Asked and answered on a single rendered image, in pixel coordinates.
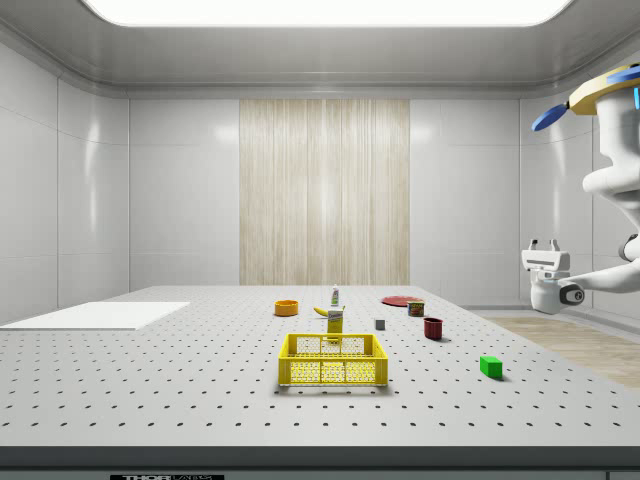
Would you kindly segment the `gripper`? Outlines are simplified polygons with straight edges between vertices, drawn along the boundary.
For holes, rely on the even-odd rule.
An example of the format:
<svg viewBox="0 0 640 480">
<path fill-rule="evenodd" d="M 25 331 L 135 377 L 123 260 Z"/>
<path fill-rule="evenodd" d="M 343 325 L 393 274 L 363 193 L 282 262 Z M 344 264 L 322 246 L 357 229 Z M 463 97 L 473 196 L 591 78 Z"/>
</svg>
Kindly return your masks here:
<svg viewBox="0 0 640 480">
<path fill-rule="evenodd" d="M 521 252 L 523 267 L 535 273 L 546 272 L 547 276 L 568 276 L 570 270 L 570 254 L 562 251 L 556 239 L 550 241 L 549 250 L 539 250 L 538 240 L 532 239 L 527 249 Z"/>
</svg>

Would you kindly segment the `drone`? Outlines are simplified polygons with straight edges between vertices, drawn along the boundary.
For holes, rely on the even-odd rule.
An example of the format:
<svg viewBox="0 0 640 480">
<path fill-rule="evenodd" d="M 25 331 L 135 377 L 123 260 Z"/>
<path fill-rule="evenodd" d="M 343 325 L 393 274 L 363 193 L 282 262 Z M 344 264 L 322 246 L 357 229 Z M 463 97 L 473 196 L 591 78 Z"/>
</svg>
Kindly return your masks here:
<svg viewBox="0 0 640 480">
<path fill-rule="evenodd" d="M 600 97 L 628 88 L 632 89 L 635 107 L 640 110 L 640 63 L 618 67 L 583 83 L 566 102 L 541 114 L 532 123 L 531 130 L 539 131 L 547 128 L 560 119 L 567 110 L 572 110 L 576 115 L 596 115 L 596 101 Z"/>
</svg>

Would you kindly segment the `yellow basket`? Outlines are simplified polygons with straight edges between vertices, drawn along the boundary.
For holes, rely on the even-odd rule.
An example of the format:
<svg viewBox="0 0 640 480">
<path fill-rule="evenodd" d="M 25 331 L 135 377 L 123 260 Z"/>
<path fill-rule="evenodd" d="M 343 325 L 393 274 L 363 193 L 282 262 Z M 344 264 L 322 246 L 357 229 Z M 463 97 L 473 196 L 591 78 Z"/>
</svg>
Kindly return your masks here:
<svg viewBox="0 0 640 480">
<path fill-rule="evenodd" d="M 289 333 L 278 356 L 280 385 L 387 385 L 388 356 L 374 334 Z"/>
</svg>

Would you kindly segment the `white board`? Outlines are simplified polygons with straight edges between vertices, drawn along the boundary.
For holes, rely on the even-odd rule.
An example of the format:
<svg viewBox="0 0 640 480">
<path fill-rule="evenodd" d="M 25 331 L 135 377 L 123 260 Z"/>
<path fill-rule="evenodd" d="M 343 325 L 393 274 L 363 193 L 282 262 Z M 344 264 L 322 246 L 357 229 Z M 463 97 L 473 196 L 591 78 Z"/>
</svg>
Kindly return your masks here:
<svg viewBox="0 0 640 480">
<path fill-rule="evenodd" d="M 88 302 L 0 326 L 7 331 L 138 330 L 189 302 Z"/>
</svg>

